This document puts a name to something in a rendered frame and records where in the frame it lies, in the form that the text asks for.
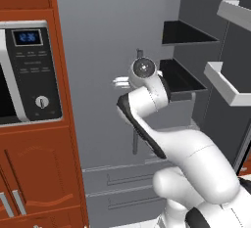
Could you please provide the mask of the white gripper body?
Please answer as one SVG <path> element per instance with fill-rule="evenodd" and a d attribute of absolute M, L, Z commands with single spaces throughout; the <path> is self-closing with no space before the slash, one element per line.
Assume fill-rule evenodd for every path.
<path fill-rule="evenodd" d="M 115 88 L 128 89 L 130 87 L 127 76 L 119 76 L 113 80 Z"/>

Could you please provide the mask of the grey fridge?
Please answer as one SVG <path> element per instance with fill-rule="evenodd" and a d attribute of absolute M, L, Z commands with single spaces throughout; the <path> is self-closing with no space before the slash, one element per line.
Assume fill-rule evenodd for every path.
<path fill-rule="evenodd" d="M 208 135 L 236 172 L 251 153 L 251 0 L 58 0 L 90 228 L 164 228 L 174 166 L 116 103 L 138 56 L 168 81 L 148 124 Z"/>

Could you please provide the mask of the grey closed fridge door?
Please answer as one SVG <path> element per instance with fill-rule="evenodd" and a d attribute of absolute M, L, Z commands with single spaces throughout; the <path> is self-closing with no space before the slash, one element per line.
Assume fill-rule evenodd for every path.
<path fill-rule="evenodd" d="M 132 153 L 133 130 L 118 115 L 136 49 L 160 61 L 174 49 L 162 44 L 166 21 L 177 19 L 180 0 L 58 0 L 82 168 L 137 164 L 153 158 L 145 143 Z"/>

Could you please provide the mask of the black fridge shelf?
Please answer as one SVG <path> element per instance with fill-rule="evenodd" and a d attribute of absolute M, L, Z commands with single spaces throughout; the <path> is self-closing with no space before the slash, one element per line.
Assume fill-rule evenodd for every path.
<path fill-rule="evenodd" d="M 164 22 L 163 45 L 202 44 L 218 41 L 218 38 L 181 20 Z"/>
<path fill-rule="evenodd" d="M 168 83 L 172 101 L 190 100 L 192 94 L 207 91 L 207 87 L 176 59 L 161 60 L 159 70 Z"/>

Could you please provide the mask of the white fridge door bin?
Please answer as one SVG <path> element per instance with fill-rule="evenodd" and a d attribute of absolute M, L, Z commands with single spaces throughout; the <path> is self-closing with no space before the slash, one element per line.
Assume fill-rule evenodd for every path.
<path fill-rule="evenodd" d="M 238 0 L 223 0 L 217 15 L 251 32 L 251 10 L 241 7 Z"/>
<path fill-rule="evenodd" d="M 240 93 L 223 75 L 223 62 L 208 62 L 204 74 L 231 107 L 251 107 L 251 93 Z"/>

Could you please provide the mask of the grey fridge drawer front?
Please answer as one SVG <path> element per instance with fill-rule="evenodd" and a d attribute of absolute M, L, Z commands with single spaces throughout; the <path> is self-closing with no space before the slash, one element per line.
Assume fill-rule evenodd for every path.
<path fill-rule="evenodd" d="M 82 171 L 85 194 L 87 196 L 93 194 L 103 195 L 106 192 L 129 189 L 139 186 L 147 186 L 152 184 L 150 180 L 126 183 L 121 185 L 108 186 L 107 175 L 142 175 L 152 174 L 158 170 L 173 165 L 167 160 L 152 159 L 138 164 L 125 164 L 116 166 L 96 167 L 84 169 Z"/>
<path fill-rule="evenodd" d="M 151 185 L 86 196 L 90 228 L 111 228 L 156 218 L 166 206 L 166 200 L 160 197 L 153 203 L 108 209 L 108 199 L 149 197 L 158 197 Z"/>

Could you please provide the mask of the grey open fridge door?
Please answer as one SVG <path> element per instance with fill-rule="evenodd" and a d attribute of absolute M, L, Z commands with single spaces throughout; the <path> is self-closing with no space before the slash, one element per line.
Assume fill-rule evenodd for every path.
<path fill-rule="evenodd" d="M 251 0 L 238 0 L 251 10 Z M 240 92 L 251 93 L 251 32 L 229 21 L 221 58 L 222 75 Z M 213 86 L 205 132 L 238 175 L 251 174 L 251 107 L 231 107 Z"/>

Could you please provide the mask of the black and silver microwave oven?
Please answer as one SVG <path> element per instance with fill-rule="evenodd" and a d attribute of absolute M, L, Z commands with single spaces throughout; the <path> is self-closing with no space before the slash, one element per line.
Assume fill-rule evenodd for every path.
<path fill-rule="evenodd" d="M 0 126 L 58 121 L 61 99 L 47 21 L 0 22 L 28 122 L 15 112 L 0 65 Z"/>

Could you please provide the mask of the red-brown drawer front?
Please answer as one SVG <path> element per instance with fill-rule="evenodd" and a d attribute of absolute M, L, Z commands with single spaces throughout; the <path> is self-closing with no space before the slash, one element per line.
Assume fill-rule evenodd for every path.
<path fill-rule="evenodd" d="M 80 207 L 70 207 L 0 221 L 0 228 L 87 228 Z"/>

